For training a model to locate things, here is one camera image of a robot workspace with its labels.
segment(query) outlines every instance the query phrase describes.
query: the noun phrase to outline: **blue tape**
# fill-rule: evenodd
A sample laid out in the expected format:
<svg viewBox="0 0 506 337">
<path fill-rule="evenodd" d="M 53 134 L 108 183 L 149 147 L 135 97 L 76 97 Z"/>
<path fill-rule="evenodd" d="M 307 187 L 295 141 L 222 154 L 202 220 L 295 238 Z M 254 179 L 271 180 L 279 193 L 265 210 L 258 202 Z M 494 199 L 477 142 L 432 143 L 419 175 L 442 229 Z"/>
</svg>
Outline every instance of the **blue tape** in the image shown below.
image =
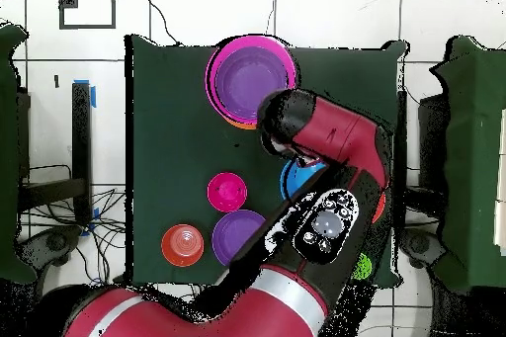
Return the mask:
<svg viewBox="0 0 506 337">
<path fill-rule="evenodd" d="M 93 209 L 93 218 L 92 219 L 98 218 L 99 215 L 100 215 L 100 208 L 94 208 Z M 96 225 L 94 223 L 90 223 L 90 224 L 88 224 L 87 228 L 93 230 L 93 229 L 95 229 L 95 226 Z M 88 231 L 81 232 L 81 237 L 87 237 L 88 235 L 90 235 L 90 233 Z"/>
<path fill-rule="evenodd" d="M 91 106 L 93 108 L 97 107 L 96 96 L 97 96 L 97 93 L 95 91 L 95 86 L 93 86 L 93 87 L 91 87 L 91 91 L 90 91 L 90 101 L 91 101 Z"/>
</svg>

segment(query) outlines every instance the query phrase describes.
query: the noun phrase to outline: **white tile floor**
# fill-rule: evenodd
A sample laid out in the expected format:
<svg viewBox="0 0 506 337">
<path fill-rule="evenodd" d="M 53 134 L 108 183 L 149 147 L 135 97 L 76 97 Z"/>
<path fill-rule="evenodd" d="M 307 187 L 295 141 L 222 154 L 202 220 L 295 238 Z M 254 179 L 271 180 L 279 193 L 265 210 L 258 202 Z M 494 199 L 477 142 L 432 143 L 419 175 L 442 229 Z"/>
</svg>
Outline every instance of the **white tile floor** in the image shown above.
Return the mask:
<svg viewBox="0 0 506 337">
<path fill-rule="evenodd" d="M 215 44 L 229 36 L 276 33 L 297 46 L 378 48 L 386 41 L 410 43 L 405 85 L 413 99 L 441 92 L 429 68 L 443 58 L 446 41 L 457 34 L 475 36 L 482 44 L 499 47 L 506 41 L 505 0 L 153 0 L 167 20 L 169 32 L 180 42 Z M 78 9 L 65 10 L 65 22 L 109 24 L 110 0 L 79 0 Z M 0 18 L 27 29 L 27 45 L 14 53 L 23 85 L 32 94 L 32 165 L 71 162 L 70 87 L 75 79 L 89 79 L 97 88 L 92 109 L 93 182 L 99 193 L 125 184 L 124 35 L 139 34 L 159 44 L 171 44 L 162 19 L 147 0 L 117 0 L 115 30 L 61 31 L 57 0 L 0 0 Z M 55 88 L 58 75 L 59 88 Z M 408 166 L 419 167 L 417 104 L 408 99 Z M 38 171 L 40 180 L 65 177 L 64 170 Z M 408 184 L 417 184 L 408 171 Z M 109 217 L 124 220 L 121 208 Z M 411 212 L 409 219 L 424 219 Z M 43 218 L 31 217 L 37 223 Z M 24 228 L 22 237 L 38 231 Z M 121 246 L 123 237 L 115 244 Z M 90 237 L 79 248 L 89 273 L 97 277 L 96 249 Z M 112 275 L 124 269 L 122 249 L 108 250 Z M 44 290 L 69 283 L 89 282 L 78 253 L 61 268 L 52 268 Z M 411 268 L 399 254 L 404 284 L 380 291 L 359 337 L 424 337 L 430 323 L 432 297 L 426 272 Z M 186 295 L 188 286 L 160 286 L 164 292 Z"/>
</svg>

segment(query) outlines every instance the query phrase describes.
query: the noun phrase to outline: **pink bowl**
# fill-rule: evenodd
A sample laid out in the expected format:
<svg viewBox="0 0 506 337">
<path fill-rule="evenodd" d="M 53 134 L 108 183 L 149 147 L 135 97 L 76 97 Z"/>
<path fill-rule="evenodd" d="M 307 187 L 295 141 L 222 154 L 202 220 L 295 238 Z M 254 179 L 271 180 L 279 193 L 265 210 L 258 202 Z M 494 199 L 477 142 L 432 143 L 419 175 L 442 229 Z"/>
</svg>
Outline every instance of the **pink bowl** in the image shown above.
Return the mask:
<svg viewBox="0 0 506 337">
<path fill-rule="evenodd" d="M 208 67 L 206 69 L 206 91 L 208 98 L 214 109 L 219 112 L 222 116 L 231 119 L 232 121 L 238 122 L 245 125 L 256 125 L 256 120 L 240 118 L 235 114 L 231 113 L 220 101 L 216 92 L 216 75 L 219 67 L 223 62 L 231 56 L 234 52 L 243 49 L 245 47 L 261 47 L 269 52 L 273 53 L 284 66 L 287 71 L 289 89 L 295 87 L 295 64 L 292 57 L 288 53 L 286 47 L 276 39 L 267 36 L 260 35 L 247 35 L 240 38 L 236 38 L 228 42 L 225 46 L 220 47 L 212 55 Z"/>
<path fill-rule="evenodd" d="M 246 201 L 244 181 L 233 173 L 219 173 L 208 184 L 208 200 L 221 212 L 237 211 Z"/>
</svg>

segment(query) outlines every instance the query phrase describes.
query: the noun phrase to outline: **purple bowl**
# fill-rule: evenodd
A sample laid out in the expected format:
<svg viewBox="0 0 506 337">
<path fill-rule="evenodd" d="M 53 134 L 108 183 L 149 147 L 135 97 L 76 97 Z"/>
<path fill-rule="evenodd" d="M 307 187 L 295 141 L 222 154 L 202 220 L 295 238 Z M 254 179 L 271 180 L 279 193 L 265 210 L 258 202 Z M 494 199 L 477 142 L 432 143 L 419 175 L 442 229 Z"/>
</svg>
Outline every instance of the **purple bowl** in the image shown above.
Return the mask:
<svg viewBox="0 0 506 337">
<path fill-rule="evenodd" d="M 212 250 L 219 263 L 227 266 L 264 221 L 263 216 L 248 210 L 230 212 L 220 219 L 211 239 Z"/>
<path fill-rule="evenodd" d="M 262 101 L 288 88 L 287 70 L 269 50 L 248 46 L 232 53 L 216 74 L 220 102 L 238 118 L 255 121 Z"/>
</svg>

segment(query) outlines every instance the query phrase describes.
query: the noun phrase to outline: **blue bowl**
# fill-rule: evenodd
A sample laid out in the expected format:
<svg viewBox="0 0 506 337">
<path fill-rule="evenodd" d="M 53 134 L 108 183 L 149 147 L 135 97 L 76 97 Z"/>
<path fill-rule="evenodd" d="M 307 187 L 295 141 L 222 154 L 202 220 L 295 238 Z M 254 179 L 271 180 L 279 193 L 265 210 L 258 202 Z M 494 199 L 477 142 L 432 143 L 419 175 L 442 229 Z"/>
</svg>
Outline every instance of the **blue bowl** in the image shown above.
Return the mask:
<svg viewBox="0 0 506 337">
<path fill-rule="evenodd" d="M 294 193 L 309 179 L 309 177 L 311 177 L 314 173 L 316 173 L 318 170 L 322 169 L 325 166 L 326 166 L 325 163 L 320 162 L 307 167 L 299 167 L 297 162 L 289 161 L 283 168 L 280 177 L 280 188 L 283 199 L 287 198 L 287 195 L 285 193 L 285 187 L 283 186 L 285 176 L 287 176 L 287 190 L 291 198 L 294 195 Z"/>
</svg>

